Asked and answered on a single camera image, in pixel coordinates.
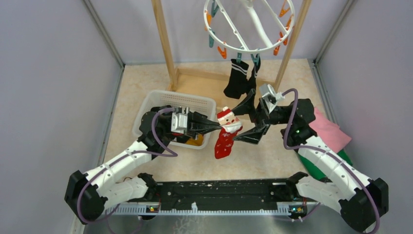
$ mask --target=wooden frame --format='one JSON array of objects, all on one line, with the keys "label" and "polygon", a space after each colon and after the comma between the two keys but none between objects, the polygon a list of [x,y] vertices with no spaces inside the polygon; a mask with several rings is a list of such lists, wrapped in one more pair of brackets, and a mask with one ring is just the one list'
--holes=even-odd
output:
[{"label": "wooden frame", "polygon": [[[161,0],[151,1],[170,78],[168,90],[212,98],[217,102],[217,109],[219,111],[221,111],[222,108],[225,106],[235,107],[240,102],[240,100],[228,98],[223,93],[224,88],[228,84],[228,75],[183,67],[175,68],[172,58],[172,52],[170,50],[168,32],[166,29]],[[287,68],[287,64],[293,52],[294,46],[297,42],[297,38],[300,34],[300,30],[302,28],[302,24],[304,23],[304,19],[307,15],[310,4],[311,0],[302,1],[300,12],[296,24],[294,25],[291,37],[289,39],[284,57],[282,58],[277,78],[274,82],[264,81],[257,78],[257,87],[264,83],[268,83],[271,84],[276,91],[278,90],[281,84],[282,77],[284,76],[285,70]]]}]

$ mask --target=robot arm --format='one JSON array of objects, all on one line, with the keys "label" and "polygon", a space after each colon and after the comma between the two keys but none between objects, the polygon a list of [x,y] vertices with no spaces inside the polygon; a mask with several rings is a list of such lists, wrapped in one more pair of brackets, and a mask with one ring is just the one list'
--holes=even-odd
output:
[{"label": "robot arm", "polygon": [[[291,177],[292,182],[289,183],[293,196],[307,197],[330,207],[359,232],[367,229],[376,220],[373,204],[363,191],[363,187],[371,195],[379,216],[387,213],[388,185],[381,178],[372,180],[357,171],[327,147],[308,125],[315,120],[314,106],[309,99],[298,99],[294,110],[294,102],[289,106],[278,106],[283,96],[281,93],[275,93],[270,85],[261,86],[260,91],[263,97],[260,98],[257,108],[253,106],[253,92],[234,108],[234,113],[248,114],[250,120],[255,123],[253,129],[236,136],[234,140],[258,144],[270,125],[286,124],[290,115],[294,113],[286,136],[287,146],[311,161],[331,182],[323,183],[305,173],[298,173]],[[286,129],[281,130],[283,138],[285,132]]]},{"label": "robot arm", "polygon": [[[141,173],[121,183],[117,181],[164,151],[153,135],[151,123],[156,113],[166,108],[171,107],[153,108],[145,113],[139,128],[142,136],[116,157],[84,174],[76,171],[70,176],[65,201],[83,224],[96,220],[113,205],[136,198],[151,200],[156,195],[156,182],[149,174]],[[160,115],[154,122],[154,128],[159,140],[168,145],[173,139],[196,138],[198,134],[206,134],[221,127],[208,120],[207,116],[190,112],[189,108],[174,108],[173,113]]]}]

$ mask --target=white plastic basket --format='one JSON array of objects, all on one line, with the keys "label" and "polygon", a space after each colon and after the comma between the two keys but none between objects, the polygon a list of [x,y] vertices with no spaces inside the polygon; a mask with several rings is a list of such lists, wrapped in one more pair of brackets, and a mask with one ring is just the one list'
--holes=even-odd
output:
[{"label": "white plastic basket", "polygon": [[[165,90],[152,90],[146,96],[141,108],[139,109],[138,115],[136,116],[135,123],[132,128],[133,136],[138,138],[142,135],[142,132],[139,130],[139,126],[144,113],[150,111],[152,107],[165,105],[171,105],[172,107],[189,107],[189,110],[192,112],[196,111],[208,116],[208,119],[210,120],[216,120],[217,103],[211,98]],[[208,144],[210,134],[211,133],[204,135],[204,141],[200,146],[188,145],[174,141],[171,141],[170,145],[200,150]]]}]

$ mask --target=christmas stocking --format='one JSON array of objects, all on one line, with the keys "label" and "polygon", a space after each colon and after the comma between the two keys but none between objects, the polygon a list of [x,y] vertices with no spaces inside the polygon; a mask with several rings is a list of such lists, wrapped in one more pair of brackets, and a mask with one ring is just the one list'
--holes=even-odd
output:
[{"label": "christmas stocking", "polygon": [[229,98],[240,99],[241,95],[245,93],[247,87],[246,73],[249,65],[243,61],[237,63],[236,59],[231,59],[232,69],[229,75],[229,82],[224,89],[225,96]]},{"label": "christmas stocking", "polygon": [[258,74],[258,70],[261,67],[261,57],[258,57],[258,63],[255,64],[254,63],[254,69],[252,69],[251,72],[251,77],[249,78],[248,82],[247,82],[247,86],[246,86],[246,90],[245,93],[248,95],[249,91],[251,91],[251,89],[257,89],[257,82],[256,82],[256,77]]},{"label": "christmas stocking", "polygon": [[222,129],[215,144],[215,158],[220,159],[231,153],[234,144],[233,138],[242,130],[243,126],[228,107],[224,107],[223,111],[217,114],[217,118]]}]

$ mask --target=white wall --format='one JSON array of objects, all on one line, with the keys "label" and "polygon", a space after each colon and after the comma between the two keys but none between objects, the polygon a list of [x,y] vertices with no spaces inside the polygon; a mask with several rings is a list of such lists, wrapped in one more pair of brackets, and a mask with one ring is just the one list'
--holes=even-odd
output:
[{"label": "white wall", "polygon": [[357,1],[321,62],[355,165],[389,184],[388,233],[412,233],[413,2]]},{"label": "white wall", "polygon": [[[175,61],[223,60],[217,51],[217,44],[214,48],[208,46],[208,33],[204,31],[204,0],[162,2]],[[276,12],[279,12],[283,0],[268,0],[268,2]],[[301,0],[293,0],[296,12],[299,11],[301,2]],[[92,0],[92,3],[126,64],[165,61],[150,0]],[[250,17],[245,17],[246,11],[239,1],[222,0],[222,3],[247,45],[259,47],[262,42],[256,35]],[[307,59],[317,56],[345,3],[346,0],[312,1],[293,58]],[[279,28],[272,23],[273,20],[263,8],[261,1],[256,1],[256,10],[269,37],[278,39]],[[284,23],[287,20],[288,16],[282,18]],[[217,13],[212,19],[212,28],[217,28],[217,35],[225,38],[227,42],[235,42],[235,37],[232,31],[228,30],[229,26],[221,13]],[[273,56],[272,52],[266,52],[262,58],[282,59],[284,51],[285,46],[282,46],[277,57]],[[228,59],[234,57],[236,53],[228,54]]]},{"label": "white wall", "polygon": [[119,74],[82,1],[0,1],[0,233],[68,232]]}]

